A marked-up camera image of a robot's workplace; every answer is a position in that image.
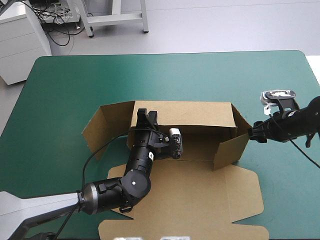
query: white sticker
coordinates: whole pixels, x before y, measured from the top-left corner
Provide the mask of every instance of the white sticker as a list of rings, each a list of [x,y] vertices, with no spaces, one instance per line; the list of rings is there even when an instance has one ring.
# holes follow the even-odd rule
[[[152,160],[152,162],[154,161],[154,159],[155,159],[155,156],[154,156],[154,154],[150,151],[149,152],[149,158]]]

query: black cable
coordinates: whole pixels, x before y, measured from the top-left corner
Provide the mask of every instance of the black cable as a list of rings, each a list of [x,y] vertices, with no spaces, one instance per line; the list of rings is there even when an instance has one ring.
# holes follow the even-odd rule
[[[72,208],[72,210],[70,211],[68,216],[65,218],[64,222],[62,223],[61,227],[56,232],[56,234],[54,235],[52,240],[57,240],[59,234],[62,232],[62,230],[64,229],[65,225],[67,224],[67,222],[69,221],[69,219],[71,218],[72,214],[75,212],[75,210],[77,209],[78,206],[79,206],[79,202],[77,202],[76,205],[74,205],[74,207]]]
[[[312,162],[315,166],[317,166],[320,169],[320,165],[318,163],[316,163],[314,160],[311,159],[311,157],[309,157],[289,136],[288,133],[286,133],[282,127],[279,126],[279,124],[276,122],[276,120],[272,117],[271,114],[269,114],[269,117],[272,119],[272,121],[274,122],[274,124],[283,132],[288,136],[289,141],[310,161]]]
[[[47,23],[47,22],[43,19],[43,17],[41,16],[41,15],[43,15],[43,16],[45,15],[45,14],[43,14],[43,13],[49,13],[49,14],[54,14],[54,15],[56,15],[56,16],[50,15],[51,17],[54,17],[54,18],[53,18],[53,23],[55,23],[55,19],[60,18],[60,19],[62,20],[62,23],[63,23],[64,27],[66,28],[66,31],[67,31],[67,34],[68,34],[68,41],[67,41],[65,44],[60,44],[60,43],[57,43],[57,42],[53,39],[53,37],[50,35],[50,32],[49,32],[49,31],[47,31],[46,35],[48,35],[49,38],[50,38],[56,45],[58,45],[58,46],[64,47],[64,46],[67,46],[67,45],[70,43],[70,33],[69,33],[69,29],[68,29],[68,27],[67,27],[67,25],[66,25],[66,22],[64,21],[64,19],[63,19],[59,14],[57,14],[56,12],[53,12],[53,11],[46,11],[46,10],[36,9],[36,8],[31,7],[30,5],[26,4],[26,3],[23,2],[22,0],[19,0],[18,2],[21,2],[21,3],[23,3],[25,6],[27,6],[28,8],[30,8],[30,9],[33,11],[33,13],[37,16],[37,18],[40,20],[40,22],[41,22],[42,24],[46,24],[46,23]]]

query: cardboard box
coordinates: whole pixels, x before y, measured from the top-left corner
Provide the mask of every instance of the cardboard box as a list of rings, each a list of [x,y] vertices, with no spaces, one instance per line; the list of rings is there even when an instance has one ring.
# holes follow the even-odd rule
[[[231,163],[240,159],[251,126],[230,102],[128,101],[101,106],[83,131],[93,152],[106,141],[134,128],[137,111],[158,112],[160,131],[179,128],[183,153],[178,160],[156,160],[151,191],[127,214],[131,220],[104,220],[102,240],[190,236],[192,240],[267,240],[262,226],[232,222],[263,212],[258,176]],[[134,133],[128,136],[132,146]],[[122,177],[125,165],[109,171]]]

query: cardboard flap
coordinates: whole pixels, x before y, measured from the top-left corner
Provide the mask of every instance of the cardboard flap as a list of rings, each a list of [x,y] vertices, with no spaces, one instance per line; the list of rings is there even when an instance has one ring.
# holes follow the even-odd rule
[[[91,152],[96,151],[113,137],[128,131],[131,123],[134,101],[101,106],[82,132]],[[95,156],[100,159],[103,149]]]
[[[207,161],[155,161],[150,176],[151,191],[133,208],[134,219],[104,220],[99,225],[101,240],[116,237],[160,240],[163,236],[190,236],[195,240],[268,240],[269,233],[263,227],[232,224],[230,209],[235,212],[235,203],[247,199],[234,192],[234,179],[244,180],[249,176],[253,181],[241,186],[245,193],[252,187],[256,192],[257,179],[251,178],[250,171],[237,166],[211,171],[211,165]],[[110,177],[119,170],[112,168]],[[247,215],[251,215],[259,209],[256,205],[261,204],[251,200],[249,203],[239,213],[232,213],[233,216],[245,216],[247,211],[250,212]]]
[[[139,108],[157,111],[162,126],[236,127],[230,102],[135,101],[131,127],[136,126]]]
[[[221,169],[241,158],[248,143],[248,134],[235,137],[219,144],[213,160],[213,170]]]
[[[237,136],[248,133],[248,129],[251,128],[251,125],[244,119],[244,117],[240,114],[235,106],[231,104],[231,107],[233,112],[233,119],[235,121],[235,125],[237,126]]]
[[[224,174],[231,222],[261,214],[264,203],[258,175],[234,165],[225,167]]]

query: white drawer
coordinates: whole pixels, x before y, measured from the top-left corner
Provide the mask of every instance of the white drawer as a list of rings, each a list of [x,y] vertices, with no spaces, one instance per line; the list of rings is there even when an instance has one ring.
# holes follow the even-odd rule
[[[36,33],[0,41],[0,58],[40,48],[41,42]]]
[[[0,24],[0,41],[32,34],[34,32],[35,30],[26,17],[8,21]]]
[[[46,55],[45,50],[40,47],[0,58],[0,76],[8,85],[24,81],[28,78],[36,59]]]

